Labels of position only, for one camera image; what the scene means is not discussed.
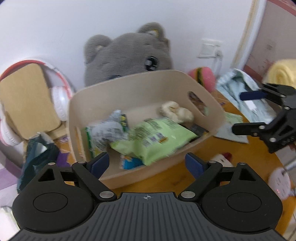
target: plush toy eye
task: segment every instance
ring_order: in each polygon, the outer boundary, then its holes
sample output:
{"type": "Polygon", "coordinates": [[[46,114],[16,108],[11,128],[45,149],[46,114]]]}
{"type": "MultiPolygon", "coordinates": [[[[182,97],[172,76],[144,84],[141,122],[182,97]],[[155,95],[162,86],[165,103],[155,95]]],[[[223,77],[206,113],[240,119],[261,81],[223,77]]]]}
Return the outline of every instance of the plush toy eye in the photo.
{"type": "Polygon", "coordinates": [[[145,67],[148,71],[156,70],[158,67],[158,60],[152,56],[148,57],[145,60],[145,67]]]}
{"type": "Polygon", "coordinates": [[[120,78],[121,75],[112,75],[109,79],[112,80],[112,79],[115,79],[115,78],[120,78]]]}

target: light green packet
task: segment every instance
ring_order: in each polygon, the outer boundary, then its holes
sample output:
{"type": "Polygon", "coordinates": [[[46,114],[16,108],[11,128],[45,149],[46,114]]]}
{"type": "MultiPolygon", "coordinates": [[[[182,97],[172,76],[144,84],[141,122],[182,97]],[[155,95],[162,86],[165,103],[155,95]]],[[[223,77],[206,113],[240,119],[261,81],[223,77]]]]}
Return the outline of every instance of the light green packet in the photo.
{"type": "Polygon", "coordinates": [[[127,140],[111,143],[111,148],[126,156],[141,159],[144,165],[172,155],[197,135],[170,119],[147,119],[129,130],[127,140]]]}

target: cream colored fluffy item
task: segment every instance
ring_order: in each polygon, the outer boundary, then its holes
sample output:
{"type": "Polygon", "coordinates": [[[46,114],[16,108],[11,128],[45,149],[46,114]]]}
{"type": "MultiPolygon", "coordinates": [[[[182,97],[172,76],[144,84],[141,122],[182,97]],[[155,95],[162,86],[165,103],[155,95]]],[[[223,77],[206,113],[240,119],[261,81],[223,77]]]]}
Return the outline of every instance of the cream colored fluffy item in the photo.
{"type": "Polygon", "coordinates": [[[180,107],[179,104],[174,101],[168,101],[162,104],[160,107],[160,114],[178,124],[192,122],[194,119],[190,110],[180,107]]]}

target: headphones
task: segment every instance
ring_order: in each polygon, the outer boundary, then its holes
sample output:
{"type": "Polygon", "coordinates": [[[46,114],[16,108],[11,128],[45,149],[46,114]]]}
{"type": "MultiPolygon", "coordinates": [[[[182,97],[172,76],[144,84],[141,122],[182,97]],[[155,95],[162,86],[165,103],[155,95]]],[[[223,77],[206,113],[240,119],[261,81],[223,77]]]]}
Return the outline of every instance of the headphones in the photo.
{"type": "MultiPolygon", "coordinates": [[[[8,67],[3,72],[3,74],[1,74],[0,81],[27,64],[39,64],[42,66],[46,66],[47,68],[53,70],[62,81],[62,86],[54,86],[50,88],[50,92],[52,103],[57,116],[61,121],[66,121],[68,113],[68,102],[72,98],[73,91],[65,76],[53,65],[37,59],[21,60],[8,67]]],[[[3,106],[1,106],[0,109],[0,141],[5,146],[16,146],[22,142],[22,138],[18,136],[7,124],[3,106]]]]}

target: yellow towel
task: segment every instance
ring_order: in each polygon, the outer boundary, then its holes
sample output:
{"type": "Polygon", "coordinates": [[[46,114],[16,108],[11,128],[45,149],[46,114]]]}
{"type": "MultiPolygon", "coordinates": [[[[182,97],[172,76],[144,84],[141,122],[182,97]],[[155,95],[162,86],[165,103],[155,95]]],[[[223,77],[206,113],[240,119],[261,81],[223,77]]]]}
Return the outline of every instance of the yellow towel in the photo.
{"type": "Polygon", "coordinates": [[[296,59],[282,59],[274,63],[268,70],[266,82],[296,88],[296,59]]]}

